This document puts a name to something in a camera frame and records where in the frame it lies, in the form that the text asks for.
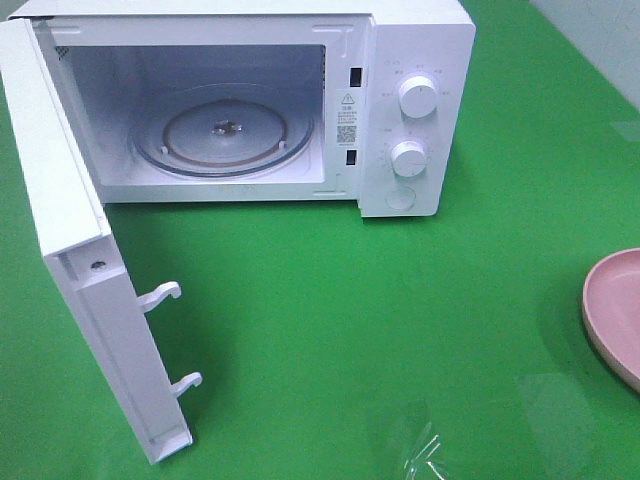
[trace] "turntable plate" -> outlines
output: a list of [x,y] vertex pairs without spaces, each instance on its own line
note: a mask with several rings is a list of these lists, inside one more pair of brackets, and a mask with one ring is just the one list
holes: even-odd
[[143,108],[135,149],[157,167],[182,175],[227,177],[284,162],[313,129],[306,102],[290,92],[217,84],[166,95]]

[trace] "power level knob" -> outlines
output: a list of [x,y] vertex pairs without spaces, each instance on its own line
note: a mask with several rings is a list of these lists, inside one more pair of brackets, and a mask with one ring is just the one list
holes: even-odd
[[418,142],[399,143],[391,150],[393,170],[401,177],[415,177],[427,166],[427,154]]
[[398,92],[400,109],[411,118],[422,118],[436,109],[438,89],[429,77],[416,75],[406,79]]

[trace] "warning label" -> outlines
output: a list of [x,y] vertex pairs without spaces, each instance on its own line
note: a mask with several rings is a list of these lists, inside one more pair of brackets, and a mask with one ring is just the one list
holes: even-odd
[[343,90],[337,99],[336,143],[341,147],[355,146],[358,141],[358,96]]

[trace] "qr code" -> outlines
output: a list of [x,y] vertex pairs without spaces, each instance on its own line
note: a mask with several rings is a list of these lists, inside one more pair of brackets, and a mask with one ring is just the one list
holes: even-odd
[[355,125],[340,125],[338,127],[338,143],[354,143],[356,141]]

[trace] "white knob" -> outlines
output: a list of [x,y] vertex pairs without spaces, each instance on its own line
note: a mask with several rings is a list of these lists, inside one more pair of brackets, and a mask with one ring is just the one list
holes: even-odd
[[401,177],[415,177],[427,166],[427,154],[418,142],[402,142],[391,150],[393,170]]
[[436,108],[438,89],[429,77],[416,75],[400,85],[400,108],[411,118],[422,118]]

